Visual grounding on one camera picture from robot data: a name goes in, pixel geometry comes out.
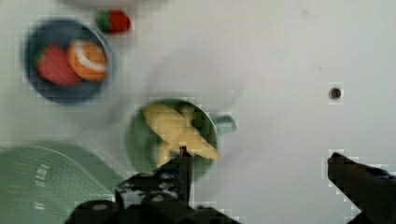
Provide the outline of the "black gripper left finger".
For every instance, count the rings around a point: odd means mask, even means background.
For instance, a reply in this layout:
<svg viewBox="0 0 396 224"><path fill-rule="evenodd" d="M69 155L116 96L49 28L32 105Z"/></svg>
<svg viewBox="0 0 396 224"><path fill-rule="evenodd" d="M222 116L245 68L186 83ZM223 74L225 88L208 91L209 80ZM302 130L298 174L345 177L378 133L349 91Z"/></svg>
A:
<svg viewBox="0 0 396 224"><path fill-rule="evenodd" d="M143 199L156 194L169 195L188 203L191 194L192 155L186 147L177 157L152 172L138 173L115 188L116 203L121 208L141 204Z"/></svg>

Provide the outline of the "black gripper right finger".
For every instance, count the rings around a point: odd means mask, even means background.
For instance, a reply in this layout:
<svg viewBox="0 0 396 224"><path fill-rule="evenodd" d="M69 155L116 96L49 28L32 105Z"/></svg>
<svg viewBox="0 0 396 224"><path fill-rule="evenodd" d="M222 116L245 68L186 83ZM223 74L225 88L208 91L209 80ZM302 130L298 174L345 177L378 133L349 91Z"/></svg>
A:
<svg viewBox="0 0 396 224"><path fill-rule="evenodd" d="M334 152L327 160L329 180L361 212L347 224L395 224L395 176Z"/></svg>

